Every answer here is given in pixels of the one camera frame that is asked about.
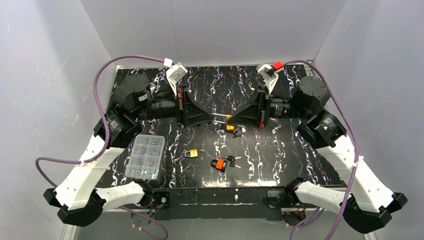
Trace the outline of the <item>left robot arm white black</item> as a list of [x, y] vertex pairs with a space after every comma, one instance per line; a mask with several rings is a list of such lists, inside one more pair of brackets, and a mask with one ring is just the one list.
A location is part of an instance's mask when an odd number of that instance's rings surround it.
[[177, 86], [174, 96], [155, 97], [154, 89], [145, 75], [125, 77], [116, 88], [115, 106], [101, 113], [80, 160], [61, 184], [44, 192], [64, 224], [85, 227], [108, 210], [151, 202], [152, 188], [144, 177], [136, 176], [125, 185], [97, 187], [110, 164], [142, 132], [142, 121], [175, 118], [183, 127], [213, 121], [213, 115], [190, 97], [185, 84]]

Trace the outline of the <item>orange black Opel padlock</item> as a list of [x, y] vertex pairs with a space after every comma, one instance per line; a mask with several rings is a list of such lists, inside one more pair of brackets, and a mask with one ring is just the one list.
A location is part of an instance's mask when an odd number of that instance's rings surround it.
[[226, 171], [228, 165], [228, 160], [226, 159], [212, 159], [210, 161], [210, 166], [222, 173]]

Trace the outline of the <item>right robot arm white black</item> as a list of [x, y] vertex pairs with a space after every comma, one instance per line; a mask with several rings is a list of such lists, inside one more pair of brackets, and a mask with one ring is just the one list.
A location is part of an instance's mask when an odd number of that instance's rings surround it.
[[367, 234], [385, 227], [392, 213], [402, 209], [408, 200], [403, 193], [387, 188], [357, 155], [346, 128], [325, 109], [330, 97], [325, 84], [312, 76], [303, 77], [288, 99], [270, 96], [267, 88], [261, 86], [226, 122], [263, 128], [270, 118], [299, 119], [297, 132], [337, 171], [347, 184], [346, 192], [298, 177], [265, 201], [272, 208], [305, 203], [340, 213], [351, 228]]

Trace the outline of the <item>small brass padlock with figurine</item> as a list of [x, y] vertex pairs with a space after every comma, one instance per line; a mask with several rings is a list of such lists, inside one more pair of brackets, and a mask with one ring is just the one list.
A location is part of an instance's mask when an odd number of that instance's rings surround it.
[[214, 112], [212, 114], [214, 116], [213, 123], [219, 124], [221, 128], [227, 132], [233, 132], [235, 130], [235, 126], [228, 123], [228, 119], [231, 117], [230, 114], [221, 114]]

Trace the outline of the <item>brass padlock with steel shackle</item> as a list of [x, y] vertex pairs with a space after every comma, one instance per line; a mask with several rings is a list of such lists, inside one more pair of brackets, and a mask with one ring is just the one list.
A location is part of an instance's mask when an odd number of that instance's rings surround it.
[[196, 158], [196, 157], [198, 157], [198, 150], [197, 150], [197, 149], [187, 150], [187, 151], [184, 153], [184, 156], [185, 156], [186, 158]]

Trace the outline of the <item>black-headed keys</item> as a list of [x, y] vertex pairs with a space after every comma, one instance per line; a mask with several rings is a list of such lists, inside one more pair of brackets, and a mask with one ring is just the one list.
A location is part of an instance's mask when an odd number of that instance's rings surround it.
[[228, 155], [227, 157], [223, 157], [222, 160], [224, 161], [225, 167], [235, 167], [236, 166], [236, 160], [238, 160], [240, 158], [241, 158], [241, 156]]

